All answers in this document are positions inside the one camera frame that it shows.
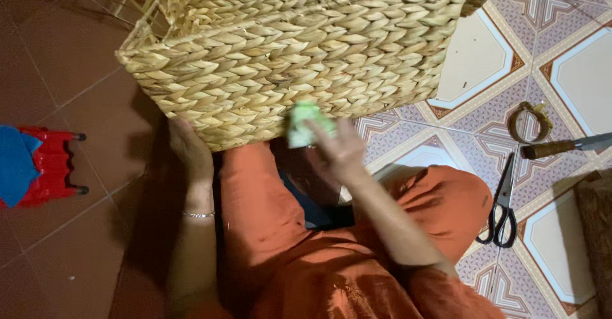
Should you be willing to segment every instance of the basket rim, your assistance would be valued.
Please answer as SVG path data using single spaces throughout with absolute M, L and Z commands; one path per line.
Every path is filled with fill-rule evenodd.
M 187 43 L 189 41 L 193 41 L 196 39 L 210 37 L 212 35 L 217 35 L 219 33 L 229 33 L 235 30 L 249 29 L 256 25 L 265 25 L 267 23 L 271 23 L 271 22 L 278 21 L 278 20 L 290 20 L 299 15 L 306 15 L 306 14 L 315 13 L 315 12 L 323 11 L 327 9 L 334 9 L 336 7 L 342 6 L 343 4 L 347 4 L 350 2 L 354 2 L 354 1 L 359 1 L 359 0 L 324 0 L 324 1 L 318 2 L 317 4 L 311 4 L 306 7 L 296 9 L 296 10 L 288 10 L 288 11 L 283 11 L 279 13 L 272 13 L 268 15 L 263 15 L 261 17 L 252 17 L 244 21 L 231 23 L 231 25 L 229 26 L 217 26 L 215 28 L 202 31 L 200 33 L 193 33 L 193 34 L 183 36 L 183 37 L 173 37 L 169 39 L 166 39 L 166 37 L 163 37 L 162 39 L 158 40 L 156 43 L 153 43 L 151 45 L 147 45 L 145 47 L 130 48 L 129 45 L 132 43 L 133 40 L 136 39 L 136 36 L 139 33 L 141 33 L 146 27 L 149 26 L 148 19 L 151 17 L 153 12 L 156 9 L 158 9 L 159 5 L 161 4 L 160 0 L 155 0 L 154 4 L 152 4 L 149 7 L 147 12 L 142 16 L 142 18 L 140 18 L 136 22 L 136 25 L 134 26 L 132 31 L 128 34 L 125 41 L 123 41 L 119 49 L 115 51 L 115 55 L 117 57 L 131 57 L 131 56 L 141 54 L 143 51 L 171 49 L 172 47 L 176 45 Z

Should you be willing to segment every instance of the scissor handle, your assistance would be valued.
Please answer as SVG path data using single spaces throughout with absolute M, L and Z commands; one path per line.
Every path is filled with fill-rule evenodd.
M 502 244 L 501 240 L 503 236 L 500 235 L 504 228 L 504 225 L 506 224 L 506 220 L 508 219 L 510 220 L 510 237 L 508 238 L 508 241 Z M 516 217 L 514 216 L 514 209 L 509 207 L 502 207 L 501 217 L 499 218 L 499 221 L 495 226 L 494 234 L 495 237 L 493 238 L 493 242 L 495 243 L 495 245 L 503 249 L 509 249 L 510 247 L 512 247 L 512 245 L 514 245 L 514 240 L 516 239 Z
M 480 244 L 490 244 L 493 241 L 493 238 L 495 237 L 495 233 L 494 233 L 494 229 L 495 229 L 495 207 L 497 206 L 497 204 L 493 204 L 493 208 L 491 208 L 491 211 L 489 212 L 489 218 L 488 218 L 488 223 L 489 223 L 489 234 L 486 236 L 486 239 L 481 239 L 479 236 L 476 237 L 476 241 L 479 242 Z

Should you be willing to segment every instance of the brown tape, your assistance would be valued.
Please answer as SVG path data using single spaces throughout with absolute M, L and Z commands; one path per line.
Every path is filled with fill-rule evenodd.
M 525 111 L 534 115 L 536 120 L 540 124 L 540 133 L 532 141 L 525 141 L 523 137 L 519 135 L 518 130 L 516 129 L 516 121 L 518 120 L 518 116 Z M 518 109 L 510 115 L 510 122 L 508 125 L 508 131 L 510 132 L 510 136 L 512 136 L 512 138 L 516 141 L 524 144 L 534 144 L 544 141 L 548 134 L 550 134 L 550 128 L 550 123 L 548 122 L 548 118 L 546 117 L 546 115 L 544 115 L 544 113 L 540 111 L 535 110 L 529 102 L 522 102 L 518 105 Z

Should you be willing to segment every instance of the green cloth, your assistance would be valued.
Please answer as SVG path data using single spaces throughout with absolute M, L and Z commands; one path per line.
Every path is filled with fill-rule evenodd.
M 315 141 L 315 133 L 306 127 L 303 123 L 304 120 L 314 120 L 330 136 L 335 135 L 336 124 L 321 113 L 317 104 L 298 102 L 291 109 L 291 120 L 289 122 L 289 132 L 287 133 L 289 148 L 306 147 Z

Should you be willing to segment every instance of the dry straw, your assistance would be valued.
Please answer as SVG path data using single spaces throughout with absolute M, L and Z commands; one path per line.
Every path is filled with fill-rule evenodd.
M 219 151 L 283 133 L 297 100 L 359 117 L 436 94 L 466 0 L 156 0 L 117 51 Z

